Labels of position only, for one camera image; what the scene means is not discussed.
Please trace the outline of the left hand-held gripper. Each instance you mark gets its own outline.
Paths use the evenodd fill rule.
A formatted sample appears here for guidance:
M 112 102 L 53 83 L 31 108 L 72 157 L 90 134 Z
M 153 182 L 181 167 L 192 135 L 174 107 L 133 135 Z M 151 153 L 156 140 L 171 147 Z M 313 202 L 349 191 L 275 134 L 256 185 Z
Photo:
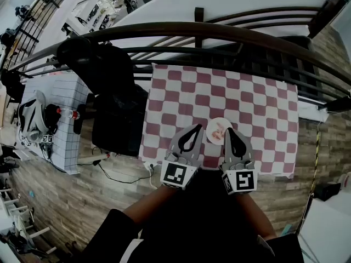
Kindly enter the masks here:
M 201 166 L 202 124 L 191 125 L 172 138 L 162 162 L 160 182 L 169 187 L 186 189 Z

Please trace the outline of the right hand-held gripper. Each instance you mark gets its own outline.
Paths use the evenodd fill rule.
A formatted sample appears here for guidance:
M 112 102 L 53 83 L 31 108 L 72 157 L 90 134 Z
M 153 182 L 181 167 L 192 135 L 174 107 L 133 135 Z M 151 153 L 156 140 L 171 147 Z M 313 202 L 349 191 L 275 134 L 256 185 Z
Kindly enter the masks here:
M 224 161 L 219 167 L 228 195 L 247 194 L 257 189 L 258 172 L 254 163 L 250 141 L 239 131 L 228 128 L 224 136 Z

